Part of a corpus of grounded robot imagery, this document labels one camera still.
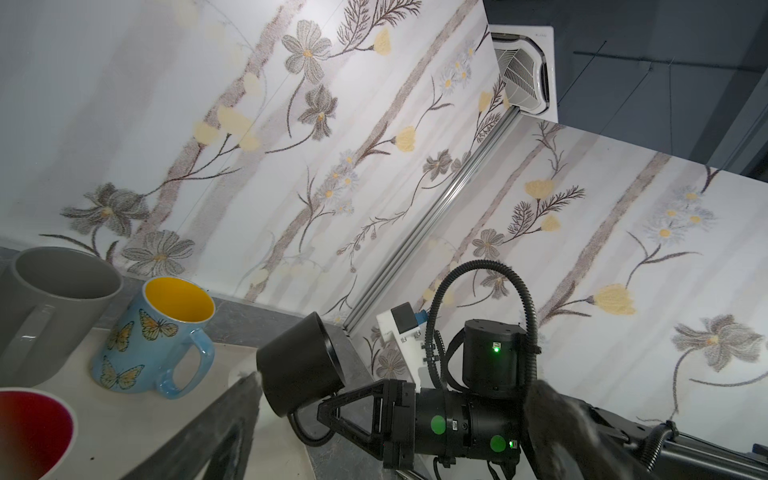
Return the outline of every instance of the mug rim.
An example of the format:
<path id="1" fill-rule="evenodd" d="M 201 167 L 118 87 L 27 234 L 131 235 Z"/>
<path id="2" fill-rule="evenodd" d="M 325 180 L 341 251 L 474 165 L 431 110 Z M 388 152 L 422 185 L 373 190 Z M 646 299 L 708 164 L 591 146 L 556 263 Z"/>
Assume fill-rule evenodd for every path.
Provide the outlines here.
<path id="1" fill-rule="evenodd" d="M 64 410 L 66 410 L 67 413 L 69 414 L 69 418 L 72 420 L 72 436 L 69 439 L 69 445 L 67 445 L 67 448 L 64 450 L 64 453 L 61 454 L 61 457 L 59 457 L 56 463 L 53 464 L 53 466 L 50 467 L 48 471 L 44 473 L 43 476 L 40 477 L 38 480 L 45 480 L 47 478 L 50 478 L 51 477 L 50 474 L 55 472 L 56 469 L 59 468 L 62 463 L 64 463 L 64 460 L 72 452 L 72 449 L 74 448 L 74 441 L 77 439 L 78 434 L 80 432 L 78 416 L 74 413 L 74 409 L 68 403 L 66 403 L 61 397 L 54 395 L 53 393 L 46 392 L 45 390 L 30 389 L 28 387 L 23 387 L 23 386 L 6 386 L 6 387 L 0 387 L 0 392 L 26 392 L 26 393 L 34 393 L 35 395 L 45 396 L 53 400 L 54 402 L 58 403 L 59 405 L 63 406 Z"/>
<path id="2" fill-rule="evenodd" d="M 173 278 L 173 279 L 176 279 L 176 280 L 181 280 L 182 282 L 187 282 L 190 285 L 195 285 L 197 288 L 202 290 L 203 293 L 208 295 L 208 298 L 210 298 L 211 305 L 214 306 L 214 311 L 211 312 L 211 314 L 210 314 L 210 316 L 208 318 L 206 318 L 205 320 L 201 320 L 199 322 L 187 322 L 187 321 L 184 321 L 184 320 L 179 320 L 177 318 L 173 318 L 170 315 L 166 315 L 165 313 L 163 313 L 160 310 L 158 310 L 155 305 L 152 305 L 152 302 L 150 302 L 149 299 L 147 298 L 147 285 L 149 285 L 149 282 L 151 282 L 152 280 L 157 280 L 158 278 Z M 186 323 L 186 324 L 189 324 L 189 325 L 203 325 L 205 322 L 207 322 L 208 320 L 212 319 L 214 317 L 214 315 L 216 315 L 216 302 L 214 302 L 214 298 L 210 295 L 210 293 L 208 293 L 202 286 L 197 285 L 195 282 L 187 280 L 185 278 L 178 277 L 178 276 L 173 276 L 173 275 L 153 276 L 152 278 L 150 278 L 149 280 L 144 282 L 144 285 L 141 286 L 141 298 L 143 298 L 144 301 L 147 302 L 147 305 L 151 306 L 153 309 L 158 311 L 159 314 L 161 314 L 162 316 L 164 316 L 167 319 L 173 320 L 174 322 Z"/>
<path id="3" fill-rule="evenodd" d="M 87 257 L 95 258 L 96 260 L 102 262 L 105 266 L 109 267 L 110 270 L 112 270 L 112 273 L 114 273 L 117 276 L 118 280 L 120 281 L 120 284 L 118 285 L 118 288 L 114 292 L 110 293 L 109 295 L 97 296 L 95 298 L 74 298 L 72 296 L 57 295 L 56 293 L 51 293 L 51 292 L 45 291 L 42 288 L 38 288 L 35 285 L 32 285 L 31 283 L 29 283 L 18 272 L 18 269 L 16 268 L 16 262 L 18 261 L 18 259 L 22 258 L 22 255 L 25 255 L 26 253 L 34 252 L 34 251 L 37 251 L 37 250 L 65 250 L 65 251 L 68 251 L 68 252 L 77 253 L 79 255 L 85 255 Z M 45 295 L 49 295 L 49 296 L 52 296 L 54 298 L 61 299 L 61 300 L 71 300 L 71 301 L 77 301 L 77 302 L 97 302 L 97 301 L 102 301 L 102 300 L 110 299 L 113 296 L 117 295 L 118 293 L 120 293 L 120 291 L 125 286 L 125 280 L 124 280 L 123 276 L 120 274 L 118 269 L 116 269 L 114 267 L 114 265 L 110 265 L 108 262 L 105 262 L 101 258 L 96 257 L 92 253 L 81 252 L 80 250 L 75 250 L 74 248 L 67 248 L 67 247 L 32 247 L 32 248 L 28 248 L 26 250 L 21 250 L 20 252 L 17 252 L 13 256 L 13 258 L 11 258 L 11 262 L 8 264 L 8 266 L 6 268 L 11 271 L 11 273 L 13 274 L 13 276 L 14 276 L 14 278 L 16 280 L 18 280 L 22 285 L 26 286 L 27 288 L 29 288 L 31 290 L 34 290 L 37 293 L 43 293 Z"/>

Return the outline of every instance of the mug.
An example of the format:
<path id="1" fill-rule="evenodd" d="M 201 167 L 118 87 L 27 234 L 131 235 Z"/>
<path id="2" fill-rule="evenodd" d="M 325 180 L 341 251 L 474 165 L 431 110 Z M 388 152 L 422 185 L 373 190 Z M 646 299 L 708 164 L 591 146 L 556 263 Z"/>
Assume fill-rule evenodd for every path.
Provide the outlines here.
<path id="1" fill-rule="evenodd" d="M 175 276 L 147 280 L 91 361 L 91 376 L 114 392 L 156 389 L 169 399 L 188 394 L 214 363 L 214 344 L 203 327 L 215 311 L 213 299 L 192 282 Z M 200 365 L 180 389 L 174 368 L 192 345 L 200 350 Z"/>
<path id="2" fill-rule="evenodd" d="M 122 275 L 89 253 L 17 253 L 0 275 L 0 386 L 55 375 L 122 287 Z"/>
<path id="3" fill-rule="evenodd" d="M 77 436 L 77 417 L 57 396 L 0 388 L 0 478 L 53 479 Z"/>

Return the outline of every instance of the vent grille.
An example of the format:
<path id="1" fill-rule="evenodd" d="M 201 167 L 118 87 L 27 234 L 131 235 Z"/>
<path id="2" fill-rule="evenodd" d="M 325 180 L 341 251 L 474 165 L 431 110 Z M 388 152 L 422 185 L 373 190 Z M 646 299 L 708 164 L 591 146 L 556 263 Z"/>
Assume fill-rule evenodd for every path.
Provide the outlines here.
<path id="1" fill-rule="evenodd" d="M 509 81 L 519 86 L 523 91 L 536 98 L 534 60 L 521 49 L 496 50 L 498 69 Z"/>

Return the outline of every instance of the ceiling air conditioner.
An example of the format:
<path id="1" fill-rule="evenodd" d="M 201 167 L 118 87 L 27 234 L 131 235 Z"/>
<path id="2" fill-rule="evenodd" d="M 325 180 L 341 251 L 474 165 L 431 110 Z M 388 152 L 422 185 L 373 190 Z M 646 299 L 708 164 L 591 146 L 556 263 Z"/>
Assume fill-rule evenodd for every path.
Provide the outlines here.
<path id="1" fill-rule="evenodd" d="M 558 121 L 554 86 L 554 29 L 490 25 L 507 98 L 532 117 Z"/>

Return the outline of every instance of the gray mug handle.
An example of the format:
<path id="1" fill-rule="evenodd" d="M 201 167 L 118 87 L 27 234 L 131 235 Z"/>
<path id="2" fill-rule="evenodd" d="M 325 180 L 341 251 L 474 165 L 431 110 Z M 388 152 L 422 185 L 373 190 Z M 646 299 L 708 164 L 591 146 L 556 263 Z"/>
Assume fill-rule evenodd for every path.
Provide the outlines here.
<path id="1" fill-rule="evenodd" d="M 0 372 L 6 378 L 6 381 L 13 379 L 16 372 L 21 368 L 24 359 L 27 358 L 29 350 L 35 344 L 40 334 L 48 325 L 56 312 L 52 305 L 37 305 L 32 312 L 27 315 L 22 326 L 16 332 L 13 340 L 5 348 L 0 357 Z"/>

